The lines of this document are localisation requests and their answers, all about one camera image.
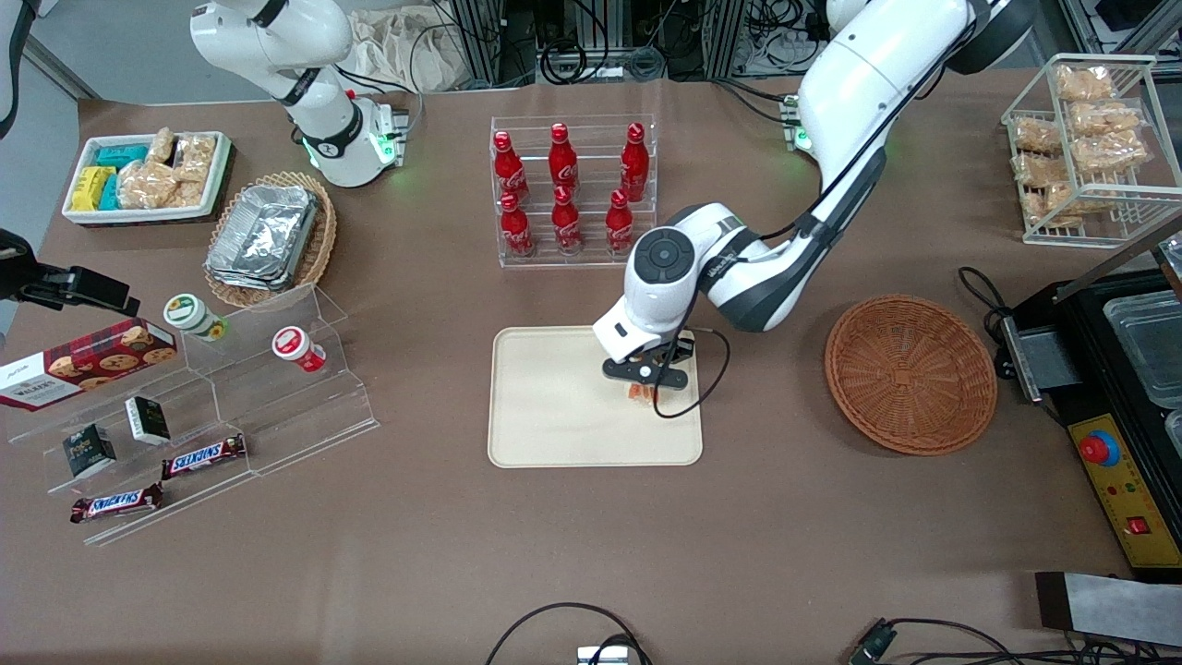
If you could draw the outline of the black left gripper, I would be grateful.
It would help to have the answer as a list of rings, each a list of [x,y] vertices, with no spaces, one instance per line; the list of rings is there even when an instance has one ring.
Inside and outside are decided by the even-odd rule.
[[[605,358],[603,374],[616,382],[629,382],[647,387],[669,387],[680,391],[688,387],[689,374],[678,365],[695,357],[693,337],[677,337],[652,348],[638,350],[621,361]]]

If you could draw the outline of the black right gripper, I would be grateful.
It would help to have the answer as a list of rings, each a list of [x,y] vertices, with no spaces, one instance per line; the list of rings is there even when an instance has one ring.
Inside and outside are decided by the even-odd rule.
[[[8,230],[1,230],[1,299],[56,311],[86,306],[122,317],[139,314],[139,300],[126,283],[80,266],[41,268],[30,241]]]

